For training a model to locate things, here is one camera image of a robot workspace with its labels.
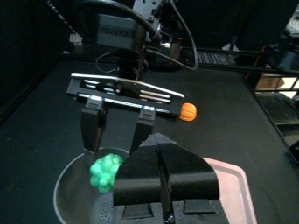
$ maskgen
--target orange toy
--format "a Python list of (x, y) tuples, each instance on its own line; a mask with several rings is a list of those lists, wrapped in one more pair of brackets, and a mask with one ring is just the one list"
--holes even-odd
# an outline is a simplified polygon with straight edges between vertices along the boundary
[(181, 118), (182, 120), (185, 120), (186, 122), (191, 122), (197, 117), (197, 107), (194, 104), (186, 102), (182, 105), (182, 114), (181, 114)]

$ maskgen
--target black table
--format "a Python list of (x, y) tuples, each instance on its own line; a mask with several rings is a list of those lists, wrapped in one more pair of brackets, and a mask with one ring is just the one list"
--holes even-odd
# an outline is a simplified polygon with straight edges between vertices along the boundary
[[(81, 110), (66, 94), (71, 73), (97, 74), (89, 62), (62, 61), (0, 126), (0, 223), (59, 223), (52, 192), (64, 166), (83, 152)], [(237, 73), (150, 71), (145, 81), (185, 94), (194, 122), (155, 119), (163, 133), (202, 157), (238, 165), (258, 223), (299, 221), (299, 173), (286, 142)], [(130, 149), (139, 112), (110, 108), (102, 146)]]

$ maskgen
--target green object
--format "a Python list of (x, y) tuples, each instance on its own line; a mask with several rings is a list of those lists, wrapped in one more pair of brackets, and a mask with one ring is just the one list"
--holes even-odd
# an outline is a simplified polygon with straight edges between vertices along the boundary
[(123, 162), (125, 160), (118, 154), (110, 153), (98, 159), (90, 167), (90, 183), (102, 193), (109, 193), (114, 189), (118, 168)]

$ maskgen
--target green toy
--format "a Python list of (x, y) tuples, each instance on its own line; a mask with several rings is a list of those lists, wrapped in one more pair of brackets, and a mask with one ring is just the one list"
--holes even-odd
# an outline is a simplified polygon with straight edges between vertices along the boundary
[(110, 153), (98, 159), (90, 167), (90, 183), (102, 193), (109, 193), (114, 189), (118, 168), (123, 162), (125, 160), (118, 154)]

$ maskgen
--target pink tray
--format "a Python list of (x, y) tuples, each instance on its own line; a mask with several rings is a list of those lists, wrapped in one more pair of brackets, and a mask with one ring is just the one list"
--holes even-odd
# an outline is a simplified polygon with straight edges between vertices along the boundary
[(257, 224), (245, 171), (235, 165), (205, 158), (219, 177), (221, 203), (230, 224)]

